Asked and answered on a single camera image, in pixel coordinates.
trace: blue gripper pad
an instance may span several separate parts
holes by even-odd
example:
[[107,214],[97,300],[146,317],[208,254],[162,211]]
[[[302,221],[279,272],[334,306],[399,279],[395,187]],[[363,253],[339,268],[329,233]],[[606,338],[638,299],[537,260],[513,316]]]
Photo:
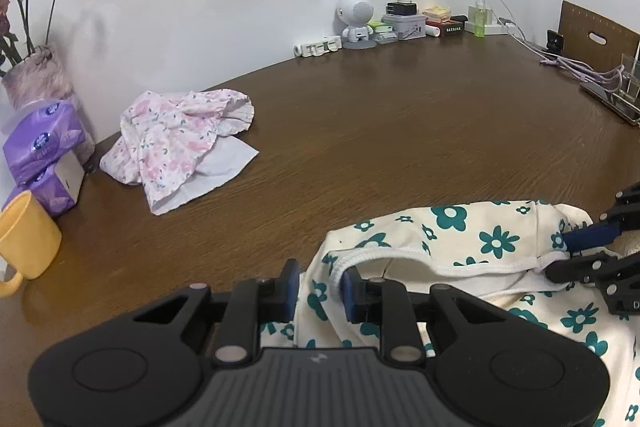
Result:
[[562,238],[569,253],[575,253],[588,248],[604,247],[622,234],[618,225],[610,223],[596,223],[586,229],[563,232]]
[[355,307],[355,303],[353,302],[353,283],[351,282],[347,271],[343,272],[340,279],[340,297],[342,298],[344,313],[347,315],[347,320],[350,323],[353,323],[353,312]]
[[287,321],[292,321],[296,313],[296,303],[298,302],[298,291],[300,289],[300,264],[298,261],[292,266],[287,281],[287,303],[285,309],[287,312]]

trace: green bottle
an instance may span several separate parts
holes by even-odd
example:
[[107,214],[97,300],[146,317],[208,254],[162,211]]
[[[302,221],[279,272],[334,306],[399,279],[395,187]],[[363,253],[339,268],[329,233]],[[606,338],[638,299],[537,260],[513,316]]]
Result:
[[474,35],[484,37],[484,26],[486,25],[486,0],[476,0],[476,11],[474,13]]

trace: white robot figurine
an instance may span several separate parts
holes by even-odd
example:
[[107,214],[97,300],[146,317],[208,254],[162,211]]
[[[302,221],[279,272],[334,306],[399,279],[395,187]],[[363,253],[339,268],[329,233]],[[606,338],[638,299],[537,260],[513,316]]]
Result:
[[342,32],[343,48],[364,49],[376,45],[369,40],[373,35],[373,28],[367,25],[373,17],[373,6],[369,0],[340,0],[335,11],[348,25]]

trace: white floral cloth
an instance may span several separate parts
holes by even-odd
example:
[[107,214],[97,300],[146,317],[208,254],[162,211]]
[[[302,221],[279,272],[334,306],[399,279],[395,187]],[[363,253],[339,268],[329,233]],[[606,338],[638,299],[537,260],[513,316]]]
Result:
[[235,177],[257,151],[233,138],[249,128],[254,106],[231,89],[141,94],[120,118],[122,135],[100,168],[141,184],[163,214]]
[[[640,317],[610,315],[596,288],[555,285],[543,276],[548,264],[569,257],[562,232],[590,224],[585,211],[567,204],[485,201],[410,208],[334,230],[301,276],[294,321],[262,325],[261,343],[377,347],[376,325],[346,320],[338,284],[350,266],[364,279],[384,276],[414,292],[449,283],[588,346],[611,379],[594,427],[640,424]],[[427,355],[434,356],[424,324],[418,329]]]

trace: mug handle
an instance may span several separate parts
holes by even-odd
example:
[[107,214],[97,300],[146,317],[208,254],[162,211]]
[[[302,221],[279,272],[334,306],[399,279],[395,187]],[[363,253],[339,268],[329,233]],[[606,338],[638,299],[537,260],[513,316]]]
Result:
[[16,272],[11,280],[7,282],[0,281],[0,298],[13,295],[22,284],[24,277],[20,272]]

